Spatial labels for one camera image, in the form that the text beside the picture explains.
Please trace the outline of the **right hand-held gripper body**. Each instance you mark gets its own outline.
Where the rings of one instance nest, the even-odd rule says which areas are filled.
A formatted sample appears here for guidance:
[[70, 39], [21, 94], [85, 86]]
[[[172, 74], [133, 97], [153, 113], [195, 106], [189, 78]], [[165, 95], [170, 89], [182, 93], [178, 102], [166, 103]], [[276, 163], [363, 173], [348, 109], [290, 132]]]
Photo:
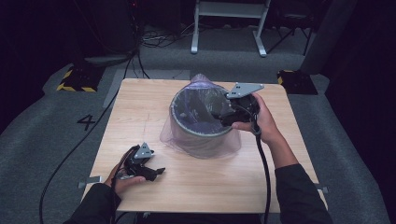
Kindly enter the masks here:
[[252, 96], [253, 92], [262, 90], [262, 84], [239, 83], [236, 82], [233, 88], [225, 94], [225, 98], [230, 102], [231, 123], [250, 122], [260, 111], [256, 99]]

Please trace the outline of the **black tripod stand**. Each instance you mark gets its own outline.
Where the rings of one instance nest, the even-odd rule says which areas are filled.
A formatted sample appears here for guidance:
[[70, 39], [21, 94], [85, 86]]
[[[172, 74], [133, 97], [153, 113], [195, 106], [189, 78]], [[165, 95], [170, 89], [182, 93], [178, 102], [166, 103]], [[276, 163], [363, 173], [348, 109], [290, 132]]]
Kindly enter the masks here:
[[[282, 35], [280, 33], [281, 27], [288, 28], [289, 31], [285, 35]], [[294, 14], [294, 13], [282, 14], [278, 12], [276, 14], [276, 19], [275, 19], [275, 28], [278, 34], [280, 35], [280, 39], [271, 48], [267, 50], [268, 53], [270, 53], [273, 49], [278, 47], [287, 37], [293, 35], [296, 30], [300, 29], [304, 37], [306, 38], [306, 42], [304, 44], [304, 51], [303, 51], [303, 55], [304, 56], [306, 55], [314, 28], [314, 16], [312, 14], [308, 14], [308, 15]]]

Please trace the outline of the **person's right hand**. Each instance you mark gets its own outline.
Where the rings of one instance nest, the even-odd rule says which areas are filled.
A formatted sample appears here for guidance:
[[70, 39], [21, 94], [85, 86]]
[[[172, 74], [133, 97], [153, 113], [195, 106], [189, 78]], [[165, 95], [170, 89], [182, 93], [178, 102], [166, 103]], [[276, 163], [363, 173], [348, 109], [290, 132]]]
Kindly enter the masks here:
[[257, 124], [262, 130], [261, 140], [268, 146], [275, 146], [282, 142], [283, 136], [276, 127], [276, 123], [273, 119], [271, 112], [266, 106], [264, 100], [256, 92], [252, 93], [252, 96], [256, 99], [260, 111], [257, 118]]

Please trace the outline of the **person's left hand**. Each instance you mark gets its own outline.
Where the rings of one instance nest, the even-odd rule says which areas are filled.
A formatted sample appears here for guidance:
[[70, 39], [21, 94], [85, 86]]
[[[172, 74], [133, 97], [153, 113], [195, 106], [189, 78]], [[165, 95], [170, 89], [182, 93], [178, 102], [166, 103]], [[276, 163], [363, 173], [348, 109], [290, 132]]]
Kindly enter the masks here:
[[134, 176], [127, 179], [116, 178], [121, 166], [121, 162], [116, 164], [105, 181], [105, 184], [113, 188], [117, 194], [121, 194], [131, 186], [142, 183], [146, 180], [146, 178], [143, 176]]

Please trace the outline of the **grey slanted pillar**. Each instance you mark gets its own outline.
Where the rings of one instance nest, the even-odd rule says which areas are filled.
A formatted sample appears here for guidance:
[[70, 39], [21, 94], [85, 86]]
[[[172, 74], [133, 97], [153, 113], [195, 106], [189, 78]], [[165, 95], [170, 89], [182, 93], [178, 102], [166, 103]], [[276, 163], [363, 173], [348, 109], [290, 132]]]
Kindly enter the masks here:
[[300, 67], [302, 73], [316, 75], [321, 72], [345, 30], [357, 2], [358, 0], [332, 0]]

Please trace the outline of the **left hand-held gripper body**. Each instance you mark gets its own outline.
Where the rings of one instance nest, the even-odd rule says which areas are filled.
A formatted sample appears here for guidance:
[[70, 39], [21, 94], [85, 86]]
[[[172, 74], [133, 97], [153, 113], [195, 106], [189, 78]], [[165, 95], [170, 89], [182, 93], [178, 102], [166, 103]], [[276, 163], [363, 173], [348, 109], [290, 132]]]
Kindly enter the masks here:
[[145, 163], [152, 157], [153, 150], [144, 143], [142, 146], [134, 146], [131, 153], [124, 161], [124, 170], [129, 176], [143, 176], [145, 178], [154, 178], [155, 171], [146, 167]]

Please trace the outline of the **yellow-black striped stand base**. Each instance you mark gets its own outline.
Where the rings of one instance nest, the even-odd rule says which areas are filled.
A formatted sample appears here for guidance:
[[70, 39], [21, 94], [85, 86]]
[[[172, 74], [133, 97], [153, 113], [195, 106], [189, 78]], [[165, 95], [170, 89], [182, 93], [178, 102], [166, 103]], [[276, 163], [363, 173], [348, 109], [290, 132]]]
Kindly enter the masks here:
[[104, 72], [105, 68], [101, 67], [80, 69], [71, 66], [64, 74], [57, 91], [96, 92]]
[[311, 77], [300, 70], [280, 70], [276, 77], [278, 84], [286, 90], [287, 94], [318, 94]]

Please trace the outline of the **white metal stand frame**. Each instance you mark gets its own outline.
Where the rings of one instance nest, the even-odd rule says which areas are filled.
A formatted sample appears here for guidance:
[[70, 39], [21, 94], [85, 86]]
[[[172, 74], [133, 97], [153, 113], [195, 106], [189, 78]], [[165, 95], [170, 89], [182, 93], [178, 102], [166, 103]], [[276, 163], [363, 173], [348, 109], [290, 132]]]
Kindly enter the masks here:
[[248, 4], [196, 0], [194, 8], [194, 28], [191, 41], [191, 53], [196, 54], [198, 52], [199, 20], [201, 17], [228, 17], [260, 20], [258, 28], [253, 31], [253, 37], [260, 56], [265, 57], [267, 55], [267, 51], [264, 47], [264, 44], [262, 43], [262, 31], [271, 1], [272, 0], [263, 0], [263, 2], [259, 4]]

